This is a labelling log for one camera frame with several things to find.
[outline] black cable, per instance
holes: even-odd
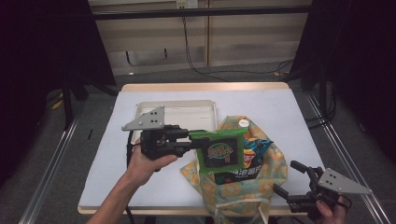
[[[324,124],[327,124],[335,117],[335,109],[336,109],[336,105],[337,105],[336,93],[337,93],[337,91],[336,91],[334,85],[332,84],[332,93],[331,93],[331,97],[330,97],[330,104],[329,104],[329,107],[327,109],[327,115],[328,116],[325,117],[323,115],[318,115],[318,116],[313,117],[312,119],[304,119],[306,123],[315,121],[317,119],[323,119],[323,120],[320,120],[319,124],[316,124],[314,126],[310,126],[310,127],[308,127],[308,129],[314,129],[314,128],[317,128],[317,127],[322,126]]]
[[[134,131],[130,131],[128,135],[128,142],[126,144],[126,166],[128,168],[129,162],[131,160],[132,154],[134,153],[134,146],[140,145],[140,143],[132,144],[132,135]],[[126,205],[125,212],[128,215],[129,221],[131,224],[134,224],[134,216],[132,215],[131,210],[129,209],[128,205]]]
[[[281,67],[281,66],[282,66],[282,63],[280,63],[280,64],[277,66],[277,73],[278,73],[278,75],[279,75],[277,81],[280,81],[280,79],[281,79],[281,72],[280,72],[280,70],[281,70],[282,68],[286,67],[287,65],[289,65],[289,63],[291,63],[291,62],[293,62],[293,61],[294,61],[294,59],[286,60],[286,61],[282,62],[282,63],[286,63],[283,67]]]
[[[213,71],[213,72],[202,72],[199,71],[198,69],[195,68],[195,66],[192,63],[191,60],[191,55],[190,55],[190,47],[189,47],[189,40],[187,38],[187,25],[186,25],[186,18],[182,17],[183,20],[183,27],[184,27],[184,38],[185,38],[185,42],[186,42],[186,54],[187,54],[187,62],[189,63],[190,68],[192,69],[192,71],[198,73],[201,76],[205,76],[205,77],[212,77],[210,76],[210,74],[216,74],[216,73],[249,73],[249,74],[269,74],[269,73],[274,73],[276,71],[279,71],[280,69],[286,67],[290,62],[292,62],[293,60],[288,60],[282,63],[286,63],[282,66],[278,66],[277,69],[272,70],[272,71],[267,71],[267,72],[253,72],[253,71],[238,71],[238,70],[220,70],[220,71]],[[221,81],[225,81],[225,82],[230,82],[229,80],[223,79],[221,77],[212,77]]]
[[[129,210],[128,205],[126,205],[125,212],[128,215],[128,218],[129,218],[129,221],[131,222],[131,224],[134,224],[134,216],[132,215],[131,210]]]
[[[347,196],[345,196],[344,194],[340,194],[340,197],[345,198],[345,199],[348,201],[349,204],[337,202],[337,205],[340,205],[340,206],[344,207],[344,208],[346,209],[346,211],[347,211],[350,207],[352,207],[352,200],[350,200],[350,199],[349,199]]]

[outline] metal rod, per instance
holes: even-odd
[[[27,204],[22,217],[20,219],[20,224],[30,224],[35,223],[35,220],[40,212],[41,206],[46,199],[48,192],[50,191],[50,186],[52,180],[54,179],[61,160],[64,156],[64,153],[67,150],[67,146],[73,136],[74,130],[77,127],[78,120],[80,115],[82,114],[82,110],[84,107],[85,102],[80,103],[76,108],[76,116],[70,123],[70,126],[67,130],[64,130],[64,134],[56,147],[52,159],[49,162],[49,166],[47,167],[46,172],[44,173],[43,177],[41,178],[40,183],[35,190],[35,194],[31,198],[30,202]]]
[[[307,13],[307,12],[320,13],[320,12],[332,12],[332,11],[335,11],[335,7],[311,7],[311,6],[223,7],[223,8],[162,9],[162,10],[125,11],[125,12],[121,12],[121,11],[94,12],[90,17],[96,21],[102,21],[102,20],[126,20],[126,19],[172,18],[172,17],[290,14],[290,13]]]

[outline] human hand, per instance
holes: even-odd
[[[344,203],[344,198],[338,198],[339,203]],[[323,201],[317,201],[317,208],[322,214],[322,217],[318,220],[318,224],[344,224],[347,210],[345,207],[336,205],[332,210],[329,205]]]
[[[149,181],[149,178],[156,170],[160,170],[164,166],[176,161],[177,156],[168,155],[152,161],[142,154],[139,143],[140,139],[136,141],[134,153],[125,172],[125,176],[138,186],[143,186]]]

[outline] green package label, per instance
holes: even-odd
[[[196,148],[200,174],[231,172],[244,167],[244,133],[247,128],[215,132],[191,132]]]
[[[245,140],[244,169],[215,174],[216,184],[222,185],[248,179],[255,179],[262,168],[263,155],[271,144],[272,141],[270,139],[262,140],[250,138]]]

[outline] human arm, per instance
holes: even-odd
[[[339,203],[344,203],[344,198],[338,198]],[[329,205],[323,201],[317,201],[317,208],[322,214],[322,217],[318,220],[318,224],[345,224],[347,210],[345,207],[337,204],[332,210]]]
[[[155,170],[176,160],[177,156],[168,155],[151,161],[141,153],[140,146],[136,145],[128,169],[88,223],[117,223],[137,189],[149,181]]]

